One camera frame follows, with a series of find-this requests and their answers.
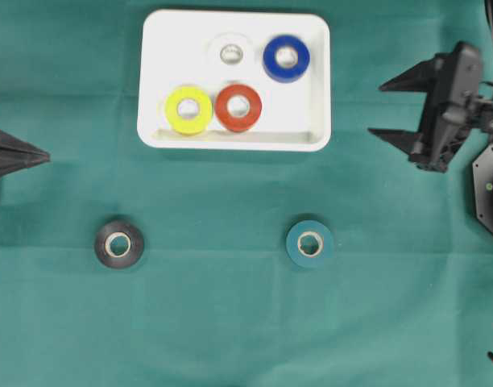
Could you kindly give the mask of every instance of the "tape roll center hole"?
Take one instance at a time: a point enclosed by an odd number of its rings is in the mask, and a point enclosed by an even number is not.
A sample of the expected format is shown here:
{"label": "tape roll center hole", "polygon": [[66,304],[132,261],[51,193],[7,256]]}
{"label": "tape roll center hole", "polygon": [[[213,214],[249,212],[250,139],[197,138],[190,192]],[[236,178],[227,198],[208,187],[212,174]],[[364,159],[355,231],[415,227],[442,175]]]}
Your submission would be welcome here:
{"label": "tape roll center hole", "polygon": [[275,53],[275,61],[283,69],[290,69],[298,63],[298,52],[291,46],[283,46]]}
{"label": "tape roll center hole", "polygon": [[237,65],[243,59],[243,50],[237,44],[227,44],[220,51],[220,57],[226,65]]}
{"label": "tape roll center hole", "polygon": [[194,119],[200,114],[200,106],[194,99],[184,98],[176,107],[176,113],[183,119]]}
{"label": "tape roll center hole", "polygon": [[227,111],[235,119],[241,119],[250,112],[250,102],[242,95],[233,95],[227,102]]}
{"label": "tape roll center hole", "polygon": [[107,238],[105,250],[113,258],[123,258],[131,250],[131,239],[124,232],[115,232]]}
{"label": "tape roll center hole", "polygon": [[298,249],[305,256],[314,258],[324,249],[324,240],[316,232],[305,232],[298,239]]}

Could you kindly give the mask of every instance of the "green tablecloth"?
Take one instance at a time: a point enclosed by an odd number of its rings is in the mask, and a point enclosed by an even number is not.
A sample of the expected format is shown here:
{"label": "green tablecloth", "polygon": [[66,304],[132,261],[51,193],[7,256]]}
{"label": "green tablecloth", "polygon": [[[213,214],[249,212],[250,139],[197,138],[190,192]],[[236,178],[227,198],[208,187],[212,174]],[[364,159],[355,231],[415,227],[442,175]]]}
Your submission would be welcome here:
{"label": "green tablecloth", "polygon": [[[1,0],[0,128],[52,162],[0,180],[0,387],[493,386],[493,237],[470,170],[486,137],[441,175],[367,133],[415,130],[423,96],[377,86],[458,40],[493,80],[483,2],[180,5],[321,15],[333,138],[312,154],[149,148],[142,24],[176,3]],[[122,272],[93,253],[118,216],[146,242]],[[322,269],[286,255],[300,218],[334,233]]]}

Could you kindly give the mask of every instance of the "yellow tape roll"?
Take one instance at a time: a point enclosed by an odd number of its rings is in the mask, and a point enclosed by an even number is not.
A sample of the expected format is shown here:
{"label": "yellow tape roll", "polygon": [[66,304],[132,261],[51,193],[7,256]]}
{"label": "yellow tape roll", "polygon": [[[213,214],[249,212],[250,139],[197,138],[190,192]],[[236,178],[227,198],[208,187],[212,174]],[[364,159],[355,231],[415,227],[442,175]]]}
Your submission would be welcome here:
{"label": "yellow tape roll", "polygon": [[[196,116],[187,119],[179,115],[179,104],[184,100],[193,100],[198,105]],[[182,135],[197,135],[209,125],[213,117],[213,103],[201,89],[193,86],[182,86],[168,97],[164,106],[164,113],[174,131]]]}

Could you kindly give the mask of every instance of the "white tray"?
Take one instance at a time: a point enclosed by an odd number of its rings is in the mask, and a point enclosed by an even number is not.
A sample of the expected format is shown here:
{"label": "white tray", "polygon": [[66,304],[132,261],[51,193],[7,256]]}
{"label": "white tray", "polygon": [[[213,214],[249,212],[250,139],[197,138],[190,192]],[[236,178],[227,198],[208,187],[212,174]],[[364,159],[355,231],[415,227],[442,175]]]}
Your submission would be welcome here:
{"label": "white tray", "polygon": [[[243,48],[240,64],[222,63],[217,45],[224,34],[242,35],[251,55]],[[263,68],[263,50],[277,35],[297,36],[310,52],[307,71],[292,83],[274,81]],[[250,130],[228,131],[215,115],[199,135],[171,129],[164,101],[175,88],[195,85],[214,102],[237,82],[263,102]],[[144,22],[137,129],[151,147],[314,152],[331,136],[330,90],[329,27],[316,15],[158,10]]]}

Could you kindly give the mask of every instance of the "red tape roll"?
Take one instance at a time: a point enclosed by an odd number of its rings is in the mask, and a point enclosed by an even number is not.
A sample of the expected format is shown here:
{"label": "red tape roll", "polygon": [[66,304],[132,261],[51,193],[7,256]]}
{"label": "red tape roll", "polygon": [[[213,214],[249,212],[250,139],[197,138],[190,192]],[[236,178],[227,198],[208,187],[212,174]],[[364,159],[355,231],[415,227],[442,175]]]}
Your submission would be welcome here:
{"label": "red tape roll", "polygon": [[[248,113],[243,117],[234,117],[227,107],[229,100],[235,96],[246,98],[250,104]],[[242,132],[247,131],[257,122],[261,115],[263,104],[259,95],[251,87],[247,85],[230,85],[218,94],[214,109],[216,116],[224,127],[230,131]]]}

